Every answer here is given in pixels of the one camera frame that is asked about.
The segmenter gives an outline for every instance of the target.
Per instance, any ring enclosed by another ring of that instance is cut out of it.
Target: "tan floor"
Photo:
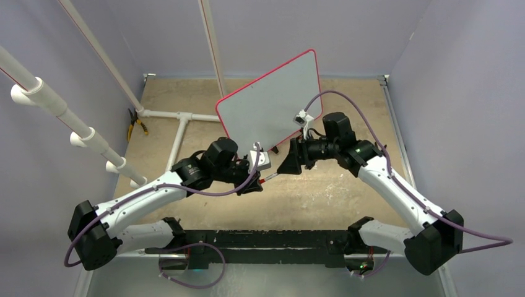
[[[229,90],[236,90],[249,80],[228,80]],[[402,163],[391,127],[382,90],[377,80],[322,80],[322,89],[335,89],[353,98],[363,110],[376,134],[389,145],[394,168],[402,173]],[[215,80],[149,80],[142,98],[145,108],[157,111],[187,111],[215,114],[220,98]],[[369,139],[357,112],[337,95],[323,96],[324,114],[342,111],[349,116],[359,139]],[[126,158],[149,181],[160,176],[168,160],[178,121],[144,118],[150,135],[133,131]],[[323,132],[321,120],[315,128]],[[225,133],[219,123],[192,121],[188,124],[180,158],[190,156]],[[288,152],[288,142],[279,146],[280,154],[271,153],[273,167],[261,173],[267,176],[277,169]],[[209,192],[222,192],[231,184],[215,182]],[[186,229],[322,230],[346,229],[363,216],[384,223],[404,226],[401,218],[371,188],[339,168],[334,160],[319,161],[316,168],[300,176],[278,176],[263,184],[264,191],[243,196],[204,197],[193,195],[158,209],[138,223],[152,223],[164,217],[181,219]],[[115,197],[130,192],[128,178],[119,178]]]

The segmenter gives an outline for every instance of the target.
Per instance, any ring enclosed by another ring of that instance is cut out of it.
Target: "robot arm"
[[[301,126],[309,123],[302,111],[294,118]],[[317,160],[336,159],[339,166],[372,187],[407,223],[408,228],[386,225],[365,217],[349,227],[348,246],[379,246],[403,254],[420,273],[430,275],[462,249],[462,232],[428,214],[429,210],[463,226],[455,210],[446,213],[426,199],[395,171],[388,173],[387,159],[376,145],[357,140],[350,120],[343,113],[323,117],[326,136],[313,139],[299,136],[290,139],[290,151],[277,169],[278,174],[301,174],[302,166],[310,170]],[[397,180],[416,198],[423,209],[394,182]]]
[[[213,181],[241,187],[250,177],[249,168],[257,159],[257,154],[250,154],[253,160],[237,159],[237,148],[234,141],[221,137],[211,143],[206,151],[196,152],[180,160],[170,171],[129,194],[95,206],[89,201],[77,205],[67,234],[71,241],[80,236],[75,250],[84,268],[97,269],[117,254],[143,248],[165,248],[177,240],[181,228],[174,218],[165,218],[153,224],[130,225],[155,209],[207,189]],[[259,165],[263,167],[269,164],[265,152],[259,152],[258,159]],[[236,192],[237,195],[262,191],[259,178],[260,173],[257,172]],[[184,186],[194,191],[174,186]],[[80,235],[96,218],[98,222]]]

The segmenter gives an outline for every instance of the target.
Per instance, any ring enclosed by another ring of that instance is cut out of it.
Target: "red whiteboard frame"
[[[226,129],[226,126],[224,126],[224,122],[222,121],[222,118],[220,117],[220,113],[219,113],[219,104],[221,104],[221,102],[223,102],[224,100],[230,98],[231,96],[233,96],[234,94],[237,94],[238,92],[244,90],[245,88],[248,88],[250,85],[253,85],[254,83],[256,83],[257,81],[269,76],[270,74],[272,74],[273,72],[279,70],[280,68],[290,64],[292,61],[298,59],[299,57],[303,56],[304,54],[307,54],[309,52],[312,52],[313,53],[313,56],[315,58],[315,68],[317,70],[317,81],[318,81],[318,85],[319,85],[319,93],[321,93],[321,79],[319,78],[319,65],[317,63],[317,53],[316,51],[313,49],[313,48],[310,48],[300,54],[298,54],[297,56],[295,56],[294,58],[284,62],[283,64],[281,64],[280,66],[276,67],[275,69],[269,71],[268,73],[264,74],[263,76],[253,80],[252,82],[250,82],[249,84],[245,85],[244,87],[242,88],[239,88],[238,90],[228,94],[226,97],[220,99],[219,101],[217,101],[217,103],[215,104],[215,113],[217,113],[217,116],[219,116],[219,121],[220,121],[220,124],[222,125],[222,129],[224,129],[224,132],[226,132],[226,136],[228,136],[228,138],[230,138],[230,134],[228,133],[228,130]],[[323,96],[320,96],[319,97],[319,100],[321,100],[321,114],[319,116],[317,116],[317,118],[315,119],[318,119],[320,118],[322,115],[323,115],[323,112],[324,112],[324,106],[323,106]],[[300,131],[301,129],[297,129],[296,131],[294,131],[293,133],[291,133],[288,137],[286,137],[285,139],[281,140],[278,144],[276,144],[276,146],[280,145],[281,143],[285,142],[287,139],[289,139],[291,136],[293,136],[295,133],[297,133],[298,131]]]

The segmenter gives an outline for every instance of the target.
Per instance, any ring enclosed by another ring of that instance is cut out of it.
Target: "yellow pliers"
[[[135,126],[135,123],[138,123],[139,125],[141,125],[142,130],[144,130],[144,134],[148,135],[149,133],[147,131],[146,125],[139,119],[139,115],[137,114],[137,111],[135,110],[135,112],[133,113],[129,108],[128,108],[128,111],[129,111],[129,116],[131,117],[131,124],[129,124],[129,127],[128,127],[128,142],[131,139],[131,133],[133,131],[133,127]]]

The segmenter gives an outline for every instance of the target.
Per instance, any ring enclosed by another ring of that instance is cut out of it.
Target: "gray wall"
[[[107,1],[144,72],[214,75],[197,0]],[[226,75],[314,48],[321,74],[362,77],[392,71],[430,0],[211,2]]]
[[[515,240],[450,262],[461,296],[525,288],[524,11],[522,0],[433,0],[390,76],[418,188],[467,227]]]
[[[140,100],[144,72],[139,68],[106,0],[71,0],[115,67]]]
[[[57,1],[3,0],[0,43],[124,152],[131,105]],[[0,75],[0,296],[71,296],[80,269],[62,263],[73,208],[107,200],[117,176],[101,156],[72,147],[57,119],[16,105],[12,85]]]

